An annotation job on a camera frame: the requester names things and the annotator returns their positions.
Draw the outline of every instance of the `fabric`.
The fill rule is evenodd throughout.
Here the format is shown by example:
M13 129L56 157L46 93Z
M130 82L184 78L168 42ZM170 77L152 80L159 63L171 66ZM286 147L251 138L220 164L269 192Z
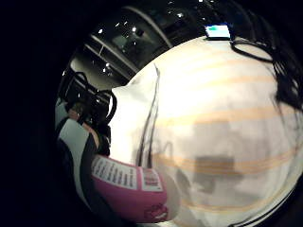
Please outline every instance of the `fabric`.
M233 52L229 42L197 38L113 89L111 157L137 164L143 150L146 166L151 143L153 167L181 195L177 218L156 226L247 222L294 188L303 170L303 118L275 102L273 74L271 63Z

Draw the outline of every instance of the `black cable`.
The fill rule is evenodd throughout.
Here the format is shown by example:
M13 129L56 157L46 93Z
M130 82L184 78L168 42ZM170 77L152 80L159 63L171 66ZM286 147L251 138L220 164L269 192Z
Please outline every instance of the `black cable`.
M244 40L240 40L240 41L231 41L230 42L230 46L231 46L232 50L235 51L238 54L241 54L243 56L246 56L246 57L249 57L249 58L252 58L252 59L255 59L255 60L264 61L264 62L268 62L268 63L273 63L273 60L268 60L268 59L265 59L265 58L262 58L262 57L259 57L259 56L256 56L256 55L253 55L253 54L250 54L248 52L245 52L243 50L238 49L236 47L236 45L238 45L238 44L252 45L254 47L262 49L267 54L269 54L270 56L272 56L272 54L273 54L272 50L269 49L264 44L257 44L257 43L246 41L246 40L245 41Z
M103 95L103 94L107 94L113 99L113 105L111 111L107 114L107 116L105 116L105 119L101 121L101 124L108 125L115 115L117 100L115 94L111 90L97 91L95 93L95 100L98 98L98 95Z
M157 81L156 81L156 84L155 84L155 91L154 91L154 94L153 94L153 99L152 99L152 102L151 102L151 107L150 107L150 111L149 111L149 115L145 121L145 124L144 124L144 129L143 129L143 133L141 135L141 140L140 140L140 146L139 146L139 150L138 150L138 157L137 157L137 165L138 166L142 166L142 156L143 156L143 152L144 152L144 148L145 148L145 137L146 137L146 132L147 132L147 128L149 126L149 123L151 121L151 117L152 117L152 110L154 109L154 105L155 105L155 101L156 101L156 98L157 98L157 94L158 94L158 84L159 84L159 70L158 68L156 67L156 71L157 71ZM150 141L150 153L152 153L152 141Z

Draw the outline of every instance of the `black wire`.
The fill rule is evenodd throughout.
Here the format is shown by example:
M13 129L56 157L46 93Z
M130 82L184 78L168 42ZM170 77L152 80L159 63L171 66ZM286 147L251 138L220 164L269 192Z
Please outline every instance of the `black wire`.
M264 44L257 44L257 43L250 42L250 41L231 41L230 42L230 46L231 46L232 50L237 52L238 54L241 54L243 56L246 56L246 57L249 57L249 58L252 58L252 59L255 59L255 60L264 61L264 62L268 62L268 63L273 63L273 60L268 60L268 59L265 59L265 58L262 58L262 57L259 57L259 56L256 56L256 55L253 55L253 54L250 54L248 52L245 52L243 50L238 49L236 47L236 45L238 45L238 44L245 44L245 45L255 46L257 48L262 49L263 51L265 51L270 56L272 56L272 50L269 49Z
M159 92L159 71L157 70L157 75L158 75L158 80L156 81L156 90L155 90L155 95L158 94ZM154 128L155 128L155 122L156 119L158 117L158 110L159 110L159 106L158 106L158 100L156 101L156 107L155 107L155 116L153 118L153 122L152 122L152 126L151 126L151 139L150 139L150 148L149 148L149 152L148 152L148 167L152 168L152 141L153 141L153 135L154 135Z
M152 102L151 102L151 107L150 107L150 111L149 111L149 115L145 121L145 124L144 124L144 129L143 129L143 133L141 135L141 140L140 140L140 146L139 146L139 150L138 150L138 158L137 158L137 165L138 166L142 166L142 156L143 156L143 151L144 151L144 148L145 148L145 137L146 137L146 132L147 132L147 128L149 126L149 123L151 121L151 117L152 117L152 110L154 108L154 104L155 104L155 101L156 101L156 95L157 95L157 89L158 89L158 84L159 84L159 70L156 68L157 70L157 81L156 81L156 84L155 84L155 91L154 91L154 94L153 94L153 99L152 99ZM150 141L150 150L152 150L152 141Z
M107 116L105 116L105 119L101 121L101 124L108 125L115 115L117 100L116 100L115 94L111 90L97 91L95 93L95 100L98 98L98 95L103 95L103 94L107 94L113 98L113 106L112 106L110 113L108 113Z

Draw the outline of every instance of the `orange stripe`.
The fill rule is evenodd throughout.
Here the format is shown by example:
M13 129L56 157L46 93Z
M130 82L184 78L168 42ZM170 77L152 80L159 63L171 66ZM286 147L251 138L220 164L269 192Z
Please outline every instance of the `orange stripe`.
M294 109L288 106L283 106L284 114L293 114ZM260 120L273 116L279 116L280 113L274 106L258 107L250 109L237 109L231 111L218 111L213 113L201 113L195 115L172 116L167 118L158 118L156 126L169 125L195 125L218 122L232 122L242 120Z
M182 71L186 71L187 74L191 74L192 71L204 71L204 70L209 70L213 68L222 68L225 66L235 66L235 65L247 65L247 64L253 64L253 65L258 65L262 66L262 64L259 63L259 61L252 61L251 59L234 59L234 60L224 60L224 61L217 61L217 62L212 62L209 64L203 64L203 60L201 62L198 62L195 64L184 64Z
M233 78L223 78L223 79L216 79L204 84L201 86L197 86L197 88L205 88L205 87L213 87L218 85L227 85L231 83L244 83L244 82L276 82L273 77L270 76L240 76L240 77L233 77Z
M188 225L188 224L185 224L184 222L182 222L180 220L176 220L176 219L174 219L172 222L175 223L176 225L182 226L182 227L196 227L195 225Z
M182 160L182 158L177 158L177 159L173 158L171 160L169 157L165 157L164 155L161 156L153 155L152 157L154 158L155 162L159 162L166 166L177 167L192 172L204 173L204 174L242 175L242 174L256 174L264 170L281 166L282 164L291 160L291 158L294 157L297 153L298 151L296 149L291 149L272 159L250 162L249 165L246 165L246 163L243 162L243 163L224 163L224 166L218 166L218 163L194 161L194 160L191 160L191 163L188 163L187 161Z
M203 204L194 204L191 201L187 200L181 200L181 205L185 206L187 208L192 208L195 210L201 210L201 211L206 211L210 213L233 213L233 212L243 212L243 211L248 211L254 208L261 207L262 205L269 204L273 200L275 200L277 197L279 197L288 187L290 183L293 183L298 179L299 176L293 176L285 185L278 190L274 196L271 196L265 200L261 201L256 201L250 205L245 205L245 206L211 206L211 205L203 205Z

